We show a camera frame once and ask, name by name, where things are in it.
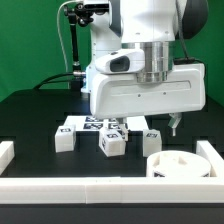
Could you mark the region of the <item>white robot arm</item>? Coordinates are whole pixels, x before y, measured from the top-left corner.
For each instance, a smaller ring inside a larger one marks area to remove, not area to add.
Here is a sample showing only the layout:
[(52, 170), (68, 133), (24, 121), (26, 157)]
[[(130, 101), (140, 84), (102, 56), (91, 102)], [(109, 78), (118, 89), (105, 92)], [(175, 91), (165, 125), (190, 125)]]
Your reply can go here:
[(168, 114), (176, 128), (183, 112), (205, 105), (205, 66), (173, 58), (184, 41), (205, 24), (205, 0), (84, 0), (92, 21), (92, 59), (86, 68), (90, 111), (114, 118), (128, 138), (129, 117)]

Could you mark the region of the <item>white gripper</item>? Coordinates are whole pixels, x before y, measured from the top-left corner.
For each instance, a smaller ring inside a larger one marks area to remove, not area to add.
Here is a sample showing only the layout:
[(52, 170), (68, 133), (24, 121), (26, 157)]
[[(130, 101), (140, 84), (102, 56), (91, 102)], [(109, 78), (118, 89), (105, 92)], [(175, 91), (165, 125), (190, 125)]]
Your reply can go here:
[(205, 105), (203, 64), (174, 65), (167, 80), (139, 83), (135, 74), (97, 74), (90, 96), (91, 114), (98, 119), (120, 118), (122, 137), (128, 141), (126, 117), (170, 114), (173, 136), (182, 119), (178, 112), (201, 110)]

